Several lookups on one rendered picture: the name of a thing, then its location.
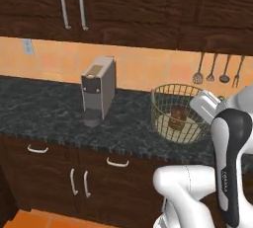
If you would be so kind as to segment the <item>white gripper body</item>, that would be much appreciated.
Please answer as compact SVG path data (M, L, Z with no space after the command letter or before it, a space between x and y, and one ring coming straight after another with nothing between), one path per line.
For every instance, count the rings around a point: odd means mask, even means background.
M216 115L216 107L220 99L212 92L200 91L191 101L190 107L208 124L211 124Z

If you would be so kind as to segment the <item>hanging metal spatula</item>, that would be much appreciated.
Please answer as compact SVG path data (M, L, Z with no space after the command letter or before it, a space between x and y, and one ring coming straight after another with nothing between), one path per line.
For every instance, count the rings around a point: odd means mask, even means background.
M202 52L201 53L201 60L200 60L200 64L199 64L199 69L193 76L193 83L194 84L202 84L203 83L204 76L201 72L201 69L202 69L204 57L205 57L205 54Z

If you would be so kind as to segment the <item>hanging slotted spoon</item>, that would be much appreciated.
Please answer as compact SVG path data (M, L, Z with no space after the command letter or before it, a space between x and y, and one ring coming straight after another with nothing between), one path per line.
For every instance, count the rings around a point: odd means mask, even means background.
M217 56L218 56L218 53L215 53L213 55L213 61L212 61L212 65L211 65L211 72L210 72L210 74L207 77L207 81L210 81L210 82L214 81L213 72L214 72L214 67L215 67Z

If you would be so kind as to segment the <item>brown round jar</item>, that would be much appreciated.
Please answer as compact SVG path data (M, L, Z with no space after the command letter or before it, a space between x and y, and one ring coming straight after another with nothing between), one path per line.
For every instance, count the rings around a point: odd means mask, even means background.
M182 130L187 120L188 110L182 106L173 106L169 118L169 126L174 130Z

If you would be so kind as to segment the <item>hanging metal ladle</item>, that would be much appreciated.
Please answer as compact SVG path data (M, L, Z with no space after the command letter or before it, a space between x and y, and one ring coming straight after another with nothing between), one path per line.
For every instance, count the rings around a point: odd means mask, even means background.
M226 75L226 71L227 71L227 67L228 67L230 58L231 58L231 55L228 54L228 55L227 55L226 64L225 64L225 67L224 67L223 74L219 76L219 81L220 81L221 83L228 83L229 80L230 80L230 78Z

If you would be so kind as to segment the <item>hanging metal fork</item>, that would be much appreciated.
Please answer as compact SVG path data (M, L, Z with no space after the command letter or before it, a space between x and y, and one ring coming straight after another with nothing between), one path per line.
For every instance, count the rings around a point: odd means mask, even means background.
M240 70L241 70L242 64L244 62L244 59L245 59L245 55L241 55L240 63L239 63L237 72L236 72L236 74L235 74L235 76L233 78L232 88L237 88L238 87L239 78L240 78Z

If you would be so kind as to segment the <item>dark wood drawer front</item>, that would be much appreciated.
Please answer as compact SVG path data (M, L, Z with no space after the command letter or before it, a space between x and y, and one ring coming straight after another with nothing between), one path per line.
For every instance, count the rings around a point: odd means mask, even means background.
M58 164L69 164L76 153L73 149L66 146L43 142L40 140L30 140L16 138L13 136L1 137L1 159L11 169L21 171L32 171L36 167L50 167ZM28 151L28 145L34 149L49 150L45 154L36 154Z
M88 171L89 182L115 190L143 189L151 185L153 172L158 167L147 159L89 149L79 149L78 156L80 164ZM125 168L109 166L107 157L115 163L129 160L129 164Z

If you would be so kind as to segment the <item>grey coffee machine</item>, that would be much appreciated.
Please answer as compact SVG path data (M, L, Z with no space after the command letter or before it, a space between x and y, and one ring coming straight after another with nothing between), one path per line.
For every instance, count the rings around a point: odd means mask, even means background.
M116 61L98 56L81 74L84 124L98 126L106 117L116 93Z

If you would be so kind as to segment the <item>dark wood base cupboard door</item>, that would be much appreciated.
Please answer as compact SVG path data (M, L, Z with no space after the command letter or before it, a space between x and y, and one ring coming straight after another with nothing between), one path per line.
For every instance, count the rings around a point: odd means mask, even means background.
M29 208L65 216L77 214L70 181L71 165L32 159L14 161L12 166L17 192Z
M161 214L163 197L152 184L143 189L115 190L88 181L89 198L85 195L83 175L81 185L82 218L120 228L152 228Z

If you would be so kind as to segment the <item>grey wall socket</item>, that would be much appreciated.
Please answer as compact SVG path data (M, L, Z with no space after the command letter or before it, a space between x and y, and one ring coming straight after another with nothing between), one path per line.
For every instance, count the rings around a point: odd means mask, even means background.
M33 55L34 54L33 42L29 38L23 38L22 43L24 54Z

